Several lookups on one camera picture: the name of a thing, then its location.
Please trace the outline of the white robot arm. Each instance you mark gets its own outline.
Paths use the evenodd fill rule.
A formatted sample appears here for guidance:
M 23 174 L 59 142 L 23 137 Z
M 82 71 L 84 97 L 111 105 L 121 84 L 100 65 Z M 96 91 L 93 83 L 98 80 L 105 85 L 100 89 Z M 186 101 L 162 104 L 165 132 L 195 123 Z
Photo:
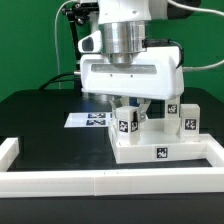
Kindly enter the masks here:
M 73 27 L 91 23 L 91 34 L 75 39 L 82 90 L 86 93 L 170 100 L 182 95 L 182 47 L 152 39 L 154 19 L 183 19 L 201 0 L 75 0 L 63 8 Z

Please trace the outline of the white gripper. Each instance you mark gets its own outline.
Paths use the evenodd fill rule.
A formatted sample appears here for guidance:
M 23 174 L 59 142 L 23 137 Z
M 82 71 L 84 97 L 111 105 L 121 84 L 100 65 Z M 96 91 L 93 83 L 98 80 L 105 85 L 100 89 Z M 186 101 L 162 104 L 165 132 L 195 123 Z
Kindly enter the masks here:
M 150 99 L 169 100 L 184 91 L 179 49 L 149 47 L 136 54 L 131 64 L 112 64 L 107 56 L 88 54 L 81 58 L 81 83 L 84 92 L 136 97 L 134 122 L 144 122 Z M 112 118 L 123 106 L 121 99 L 110 100 Z

